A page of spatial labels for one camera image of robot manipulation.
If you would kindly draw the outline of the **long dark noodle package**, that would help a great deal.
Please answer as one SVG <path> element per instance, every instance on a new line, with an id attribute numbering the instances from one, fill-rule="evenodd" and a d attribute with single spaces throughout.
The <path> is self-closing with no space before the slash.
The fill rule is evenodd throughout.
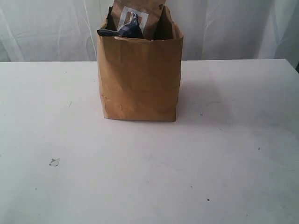
<path id="1" fill-rule="evenodd" d="M 133 13 L 130 21 L 122 25 L 117 31 L 109 30 L 106 28 L 101 28 L 97 30 L 99 36 L 103 37 L 126 37 L 126 38 L 136 38 L 143 39 L 143 34 L 138 22 L 138 15 Z"/>

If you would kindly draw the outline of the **brown kraft stand-up pouch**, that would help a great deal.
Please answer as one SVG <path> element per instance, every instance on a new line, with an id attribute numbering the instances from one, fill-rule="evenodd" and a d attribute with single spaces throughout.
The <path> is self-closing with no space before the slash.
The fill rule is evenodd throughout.
<path id="1" fill-rule="evenodd" d="M 137 14 L 143 37 L 152 40 L 165 2 L 165 0 L 114 0 L 111 11 L 114 25 L 119 29 L 129 22 L 133 14 Z"/>

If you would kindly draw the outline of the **brown paper bag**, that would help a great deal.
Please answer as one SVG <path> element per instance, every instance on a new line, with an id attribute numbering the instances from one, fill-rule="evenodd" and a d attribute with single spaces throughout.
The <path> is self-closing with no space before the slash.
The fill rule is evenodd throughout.
<path id="1" fill-rule="evenodd" d="M 183 34 L 164 7 L 153 40 L 97 37 L 100 99 L 106 119 L 176 120 Z"/>

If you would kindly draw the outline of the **white backdrop curtain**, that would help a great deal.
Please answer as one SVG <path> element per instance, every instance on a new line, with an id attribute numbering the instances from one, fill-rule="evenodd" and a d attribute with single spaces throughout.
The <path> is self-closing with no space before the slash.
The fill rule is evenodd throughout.
<path id="1" fill-rule="evenodd" d="M 94 61 L 111 0 L 3 0 L 0 59 Z M 168 0 L 184 34 L 183 59 L 299 62 L 296 0 Z"/>

